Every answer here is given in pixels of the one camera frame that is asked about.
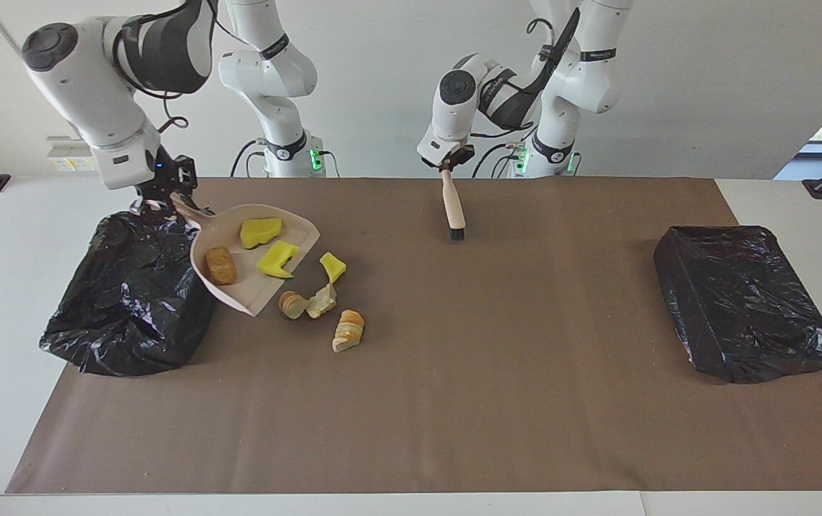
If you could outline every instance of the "food scrap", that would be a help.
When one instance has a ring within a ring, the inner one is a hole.
[[[267,253],[257,262],[257,270],[270,277],[292,278],[292,274],[283,270],[283,265],[296,254],[299,254],[299,247],[279,239],[279,241],[274,242],[274,245],[270,246]]]
[[[309,298],[309,307],[306,308],[306,313],[312,319],[318,319],[322,317],[323,313],[335,307],[336,300],[338,300],[338,294],[335,292],[335,287],[329,283],[316,292],[315,296]]]
[[[363,337],[363,327],[365,321],[359,313],[354,310],[344,310],[341,313],[341,320],[338,329],[335,330],[335,339],[331,340],[331,347],[335,353],[341,353],[359,344]]]
[[[344,271],[348,270],[348,265],[344,262],[338,260],[335,255],[326,252],[322,255],[322,259],[319,260],[321,262],[322,267],[325,268],[325,273],[328,273],[328,283],[335,283],[338,281],[338,278],[344,274]]]
[[[305,312],[306,308],[309,307],[309,301],[292,290],[287,290],[283,294],[280,294],[280,299],[277,301],[277,306],[280,307],[280,311],[283,312],[283,315],[289,317],[290,319],[296,320],[299,319],[299,317],[302,316],[302,313]]]
[[[215,285],[236,283],[236,262],[233,262],[233,255],[229,253],[229,248],[221,245],[209,249],[206,260],[208,277]]]
[[[242,241],[242,247],[246,249],[254,249],[261,244],[267,244],[271,239],[280,235],[283,230],[283,221],[281,219],[248,219],[242,222],[242,228],[239,230],[239,239]]]

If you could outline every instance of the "white table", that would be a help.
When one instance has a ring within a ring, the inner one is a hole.
[[[822,201],[799,183],[719,180],[742,224],[767,226],[822,314]],[[15,178],[0,195],[0,514],[817,514],[821,493],[4,496],[63,360],[34,343],[94,226],[133,200],[96,177]]]

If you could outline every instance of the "wooden handle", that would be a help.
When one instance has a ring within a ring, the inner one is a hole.
[[[449,228],[465,229],[465,213],[462,211],[459,192],[452,183],[452,173],[448,170],[442,170],[440,174],[443,176],[443,203],[446,205],[446,218],[449,219]]]

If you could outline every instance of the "plastic bag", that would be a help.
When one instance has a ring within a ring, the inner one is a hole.
[[[188,363],[216,307],[188,258],[195,232],[155,213],[103,219],[41,349],[96,375],[150,375]]]
[[[698,371],[754,383],[822,369],[821,314],[767,229],[673,226],[654,262]]]

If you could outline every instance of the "power outlet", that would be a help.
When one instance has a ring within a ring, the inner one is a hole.
[[[47,160],[57,172],[95,172],[99,170],[99,161],[95,159],[89,145],[82,140],[69,137],[48,137],[51,150]]]

